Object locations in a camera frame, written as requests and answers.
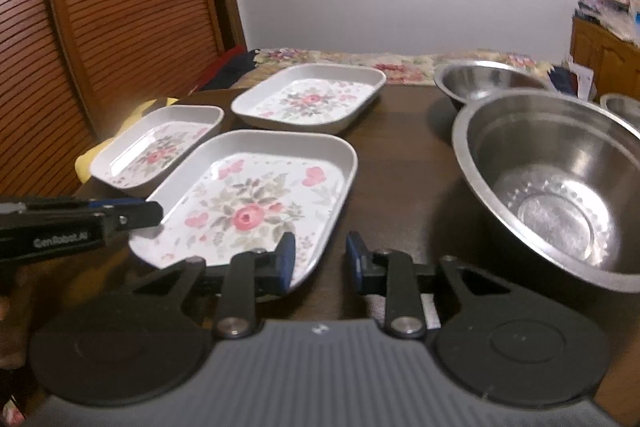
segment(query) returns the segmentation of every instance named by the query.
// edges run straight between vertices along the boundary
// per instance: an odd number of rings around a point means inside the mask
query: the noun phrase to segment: metal bolt
[[[391,327],[403,335],[410,335],[422,329],[422,321],[416,317],[396,317],[391,322]]]
[[[240,317],[225,317],[216,326],[218,331],[225,337],[237,337],[246,333],[249,329],[249,322]]]
[[[312,326],[311,331],[316,335],[324,335],[327,331],[330,331],[331,328],[326,324],[318,324],[316,326]]]

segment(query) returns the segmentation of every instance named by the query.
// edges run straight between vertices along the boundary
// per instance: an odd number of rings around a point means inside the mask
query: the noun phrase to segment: wooden wardrobe
[[[0,195],[72,194],[77,156],[238,44],[236,0],[0,0]]]
[[[632,42],[574,17],[570,53],[576,64],[593,70],[599,96],[619,92],[640,100],[640,49]]]

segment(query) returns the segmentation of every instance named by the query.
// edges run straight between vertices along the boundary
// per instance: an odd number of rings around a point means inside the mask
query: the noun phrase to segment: louvered wooden door
[[[0,194],[71,193],[94,142],[47,0],[0,0]]]
[[[223,51],[213,0],[52,3],[75,80],[109,132],[145,100],[185,95]]]

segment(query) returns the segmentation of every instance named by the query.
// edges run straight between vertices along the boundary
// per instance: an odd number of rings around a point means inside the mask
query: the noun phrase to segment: black circular disc
[[[108,295],[53,319],[31,341],[30,363],[52,394],[108,407],[149,399],[200,367],[208,335],[168,300]]]
[[[549,299],[483,297],[436,336],[442,364],[478,396],[544,407],[594,391],[609,363],[600,329]]]

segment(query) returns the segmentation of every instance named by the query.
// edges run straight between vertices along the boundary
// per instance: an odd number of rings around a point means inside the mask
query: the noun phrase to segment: gray ribbed panel
[[[178,389],[140,405],[91,409],[51,398],[26,427],[613,427],[585,400],[519,411],[452,384],[423,345],[372,320],[270,321],[259,335],[218,344]]]

